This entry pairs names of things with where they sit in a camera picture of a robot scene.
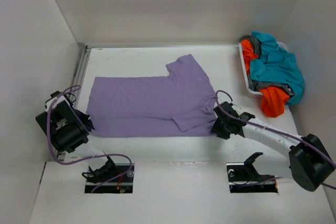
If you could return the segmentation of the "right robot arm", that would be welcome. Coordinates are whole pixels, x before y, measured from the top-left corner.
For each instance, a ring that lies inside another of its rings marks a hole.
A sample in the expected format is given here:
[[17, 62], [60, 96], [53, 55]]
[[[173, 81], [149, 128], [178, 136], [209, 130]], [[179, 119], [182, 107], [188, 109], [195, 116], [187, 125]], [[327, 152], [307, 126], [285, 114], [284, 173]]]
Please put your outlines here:
[[243, 162], [228, 165], [231, 183], [254, 186], [281, 177], [294, 180], [307, 191], [315, 191], [335, 171], [335, 163], [320, 139], [313, 134], [296, 136], [281, 132], [248, 112], [239, 114], [229, 102], [216, 106], [214, 112], [217, 119], [211, 132], [216, 136], [227, 140], [239, 135], [280, 154], [271, 157], [259, 151]]

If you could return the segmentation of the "purple t shirt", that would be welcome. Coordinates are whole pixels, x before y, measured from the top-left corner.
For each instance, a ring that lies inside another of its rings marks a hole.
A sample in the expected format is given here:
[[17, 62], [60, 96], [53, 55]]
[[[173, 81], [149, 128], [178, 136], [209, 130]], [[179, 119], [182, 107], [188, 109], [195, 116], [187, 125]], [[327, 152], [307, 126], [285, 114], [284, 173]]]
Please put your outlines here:
[[96, 77], [87, 114], [98, 137], [210, 136], [215, 91], [192, 55], [166, 65], [168, 76]]

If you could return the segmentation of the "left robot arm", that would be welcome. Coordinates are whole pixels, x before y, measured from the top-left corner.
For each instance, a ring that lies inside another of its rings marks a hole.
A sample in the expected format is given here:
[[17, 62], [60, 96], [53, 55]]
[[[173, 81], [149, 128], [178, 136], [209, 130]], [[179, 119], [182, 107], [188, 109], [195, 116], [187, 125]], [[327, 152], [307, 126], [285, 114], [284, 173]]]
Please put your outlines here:
[[[111, 155], [102, 151], [92, 150], [88, 145], [88, 136], [94, 129], [90, 116], [74, 108], [68, 98], [70, 91], [56, 91], [45, 102], [44, 112], [35, 116], [37, 124], [47, 137], [47, 145], [54, 160], [61, 165], [72, 165], [91, 159], [102, 159], [100, 168], [88, 168], [82, 176], [90, 183], [113, 181], [120, 174]], [[74, 153], [82, 151], [78, 159], [70, 162], [58, 159], [56, 152]]]

